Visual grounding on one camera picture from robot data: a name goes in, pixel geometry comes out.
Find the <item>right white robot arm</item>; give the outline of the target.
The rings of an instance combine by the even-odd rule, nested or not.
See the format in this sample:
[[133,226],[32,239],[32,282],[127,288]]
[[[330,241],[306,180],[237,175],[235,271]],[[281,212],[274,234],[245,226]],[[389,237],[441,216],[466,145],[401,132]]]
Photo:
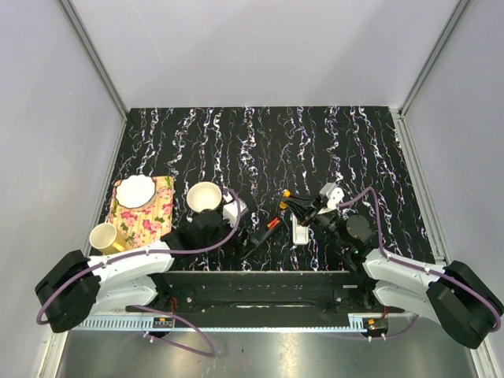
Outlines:
[[301,227],[314,227],[342,249],[343,264],[359,281],[358,302],[375,312],[381,306],[415,313],[439,324],[453,340],[476,349],[502,326],[503,304],[464,262],[429,264],[380,247],[380,234],[366,217],[341,217],[322,197],[290,197],[280,203]]

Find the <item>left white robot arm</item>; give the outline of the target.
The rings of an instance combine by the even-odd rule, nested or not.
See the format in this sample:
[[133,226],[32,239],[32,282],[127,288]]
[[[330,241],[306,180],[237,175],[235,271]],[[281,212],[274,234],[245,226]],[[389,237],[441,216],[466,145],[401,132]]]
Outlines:
[[233,242],[242,219],[242,214],[206,210],[147,246],[89,257],[70,251],[35,285],[41,305],[35,321],[62,333],[96,313],[136,306],[162,311],[171,294],[152,275],[168,272],[181,258],[212,253]]

